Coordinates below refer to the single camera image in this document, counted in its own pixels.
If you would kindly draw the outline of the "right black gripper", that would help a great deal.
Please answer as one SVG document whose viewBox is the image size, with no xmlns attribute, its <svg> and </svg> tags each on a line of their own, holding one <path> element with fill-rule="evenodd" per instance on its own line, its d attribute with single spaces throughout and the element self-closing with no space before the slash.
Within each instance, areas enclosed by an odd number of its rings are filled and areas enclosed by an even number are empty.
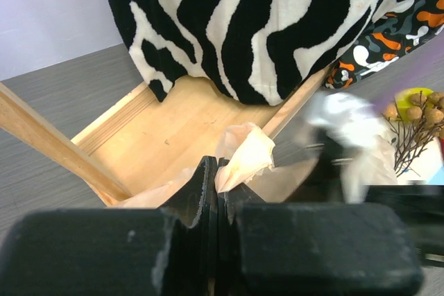
<svg viewBox="0 0 444 296">
<path fill-rule="evenodd" d="M 349 140 L 329 137 L 320 131 L 314 143 L 287 144 L 287 164 L 293 165 L 313 157 L 317 162 L 288 201 L 301 197 L 300 190 L 309 189 L 323 195 L 324 200 L 347 203 L 373 202 L 390 207 L 408 226 L 424 266 L 443 266 L 443 186 L 390 185 L 387 181 L 371 182 L 376 175 L 364 167 L 364 178 L 356 184 L 345 180 L 347 171 L 358 175 L 358 166 L 376 147 L 376 138 L 367 136 Z"/>
</svg>

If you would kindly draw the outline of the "banana print plastic bag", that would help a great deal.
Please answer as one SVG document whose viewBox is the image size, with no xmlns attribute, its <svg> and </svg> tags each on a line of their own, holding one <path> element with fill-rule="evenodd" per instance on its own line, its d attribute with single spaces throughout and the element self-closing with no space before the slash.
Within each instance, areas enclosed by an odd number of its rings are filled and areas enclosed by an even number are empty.
<svg viewBox="0 0 444 296">
<path fill-rule="evenodd" d="M 247 123 L 230 126 L 217 148 L 228 159 L 216 173 L 217 193 L 247 184 L 269 202 L 333 199 L 363 202 L 369 188 L 398 183 L 394 148 L 384 128 L 352 135 L 347 127 L 315 127 L 311 143 L 274 143 Z"/>
</svg>

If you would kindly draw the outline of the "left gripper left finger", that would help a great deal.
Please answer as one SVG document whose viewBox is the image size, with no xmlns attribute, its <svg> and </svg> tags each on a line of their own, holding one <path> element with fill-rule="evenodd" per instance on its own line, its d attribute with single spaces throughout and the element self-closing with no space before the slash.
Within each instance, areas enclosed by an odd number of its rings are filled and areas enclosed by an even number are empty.
<svg viewBox="0 0 444 296">
<path fill-rule="evenodd" d="M 217 256 L 217 167 L 202 158 L 157 209 L 23 217 L 1 247 L 1 294 L 206 295 Z"/>
</svg>

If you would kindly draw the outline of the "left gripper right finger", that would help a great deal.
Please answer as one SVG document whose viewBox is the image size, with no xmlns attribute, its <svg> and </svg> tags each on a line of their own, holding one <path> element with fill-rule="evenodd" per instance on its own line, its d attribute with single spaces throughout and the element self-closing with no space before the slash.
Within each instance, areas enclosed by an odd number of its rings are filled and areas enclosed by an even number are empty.
<svg viewBox="0 0 444 296">
<path fill-rule="evenodd" d="M 424 281 L 407 226 L 382 204 L 267 203 L 220 193 L 219 295 L 414 295 Z"/>
</svg>

